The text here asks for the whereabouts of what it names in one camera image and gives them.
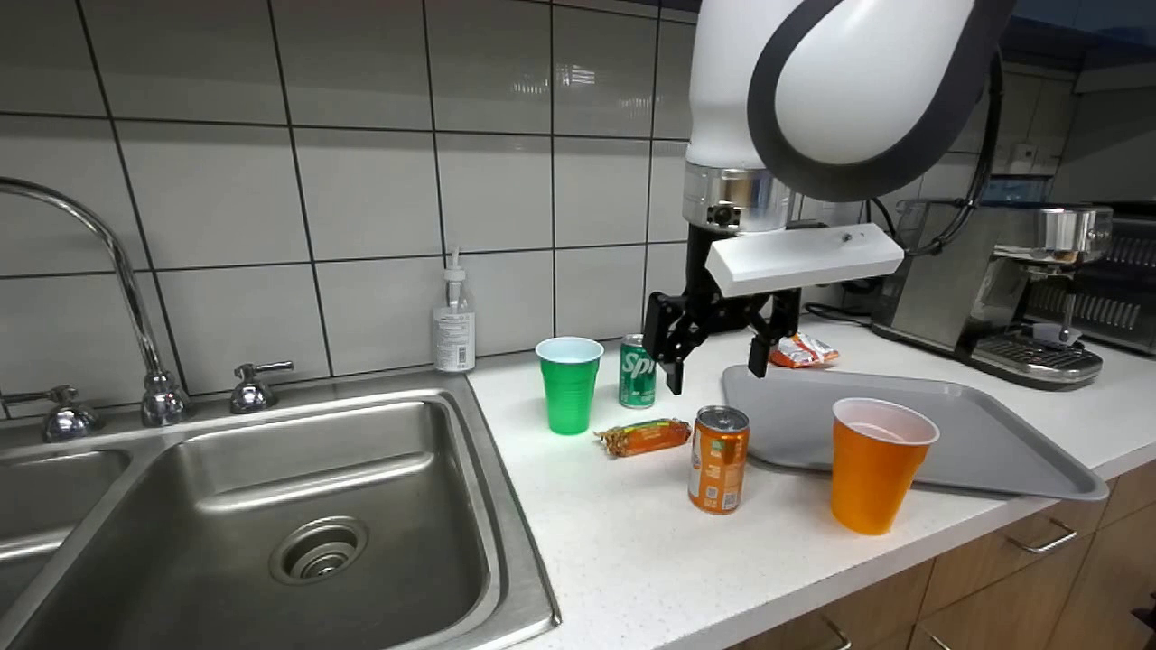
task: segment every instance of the orange plastic cup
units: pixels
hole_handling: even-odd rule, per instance
[[[833,400],[830,513],[858,534],[885,534],[939,427],[892,400]]]

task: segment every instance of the sink drain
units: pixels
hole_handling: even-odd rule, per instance
[[[325,581],[350,569],[366,548],[366,526],[354,518],[322,518],[301,525],[275,553],[282,581]]]

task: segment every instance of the white tile wall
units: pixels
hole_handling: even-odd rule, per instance
[[[643,246],[556,258],[556,331],[626,335],[643,330]]]
[[[686,246],[647,246],[647,297],[686,291]]]
[[[445,241],[451,248],[550,246],[545,136],[435,136]]]
[[[553,8],[592,8],[592,10],[656,19],[656,5],[632,5],[632,0],[553,0]]]
[[[316,259],[441,254],[433,134],[295,129]]]
[[[655,23],[556,8],[556,134],[651,134]]]
[[[128,124],[118,134],[157,269],[307,259],[286,129]]]
[[[689,52],[692,25],[661,23],[656,25],[656,87],[655,87],[655,134],[689,136]]]
[[[428,0],[435,129],[550,134],[550,8]]]
[[[528,351],[553,335],[553,258],[467,258],[476,353]]]
[[[83,0],[114,115],[286,124],[264,0]]]
[[[275,0],[292,124],[428,128],[419,0]]]
[[[145,269],[140,233],[118,175],[114,140],[102,121],[3,121],[0,177],[20,177],[91,205]],[[105,246],[27,199],[0,197],[0,275],[109,273]]]
[[[73,0],[0,5],[0,112],[105,112]]]
[[[661,0],[661,19],[665,23],[698,23],[698,16],[692,10],[686,10],[681,5],[668,5],[668,0]]]
[[[186,390],[229,390],[236,370],[292,363],[286,381],[329,375],[307,269],[163,273]]]
[[[138,275],[154,325],[154,283]],[[0,283],[0,386],[48,390],[67,382],[86,400],[138,400],[145,363],[114,275]]]
[[[441,304],[435,258],[322,264],[316,277],[333,370],[340,375],[433,363],[428,317],[433,304]]]
[[[686,140],[655,140],[651,157],[651,241],[681,241]]]
[[[556,136],[556,241],[647,238],[647,140]]]

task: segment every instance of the orange can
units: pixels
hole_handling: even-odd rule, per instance
[[[738,409],[700,409],[689,443],[689,502],[703,513],[732,513],[744,498],[751,427]]]

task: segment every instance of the faucet handle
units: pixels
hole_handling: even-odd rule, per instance
[[[292,363],[239,364],[236,375],[243,382],[229,390],[226,409],[229,411],[261,411],[261,409],[279,404],[279,393],[261,375],[287,372],[287,370],[292,370]]]
[[[27,390],[27,393],[0,393],[0,404],[32,404],[49,400],[54,409],[44,415],[44,440],[86,436],[102,427],[102,415],[91,404],[80,404],[73,386]]]

